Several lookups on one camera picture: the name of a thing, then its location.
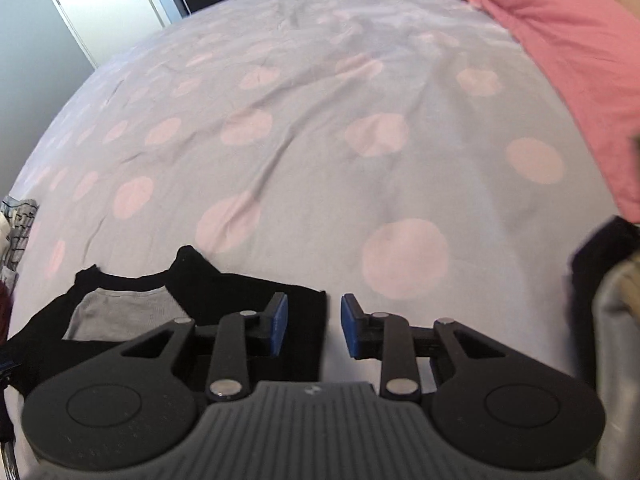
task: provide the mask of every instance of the bed sheet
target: bed sheet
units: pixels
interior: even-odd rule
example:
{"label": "bed sheet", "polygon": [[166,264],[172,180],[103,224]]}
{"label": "bed sheet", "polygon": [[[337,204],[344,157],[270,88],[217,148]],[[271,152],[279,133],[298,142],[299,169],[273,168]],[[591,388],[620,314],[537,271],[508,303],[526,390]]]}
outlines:
{"label": "bed sheet", "polygon": [[[535,63],[460,0],[217,4],[99,68],[12,194],[40,211],[11,333],[79,269],[149,274],[193,244],[326,290],[322,378],[374,384],[347,354],[345,292],[571,372],[568,257],[616,211]],[[17,452],[24,470],[22,436]]]}

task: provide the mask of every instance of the pink pillow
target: pink pillow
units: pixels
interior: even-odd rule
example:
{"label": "pink pillow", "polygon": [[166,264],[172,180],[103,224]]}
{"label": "pink pillow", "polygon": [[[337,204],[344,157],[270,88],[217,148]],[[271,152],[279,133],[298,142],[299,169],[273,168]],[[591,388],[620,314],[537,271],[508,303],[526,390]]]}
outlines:
{"label": "pink pillow", "polygon": [[640,20],[615,0],[468,0],[520,41],[564,98],[622,214],[640,222]]}

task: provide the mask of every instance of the bed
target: bed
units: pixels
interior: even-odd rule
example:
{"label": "bed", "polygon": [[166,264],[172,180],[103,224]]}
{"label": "bed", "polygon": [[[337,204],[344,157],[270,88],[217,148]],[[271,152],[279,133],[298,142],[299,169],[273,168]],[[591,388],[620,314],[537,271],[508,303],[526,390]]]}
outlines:
{"label": "bed", "polygon": [[[326,290],[322,378],[372,383],[378,364],[346,351],[345,292],[571,374],[567,261],[617,211],[554,87],[463,0],[198,12],[100,67],[12,196],[40,209],[11,333],[81,269],[151,274],[193,244],[224,271]],[[34,465],[20,431],[16,453]]]}

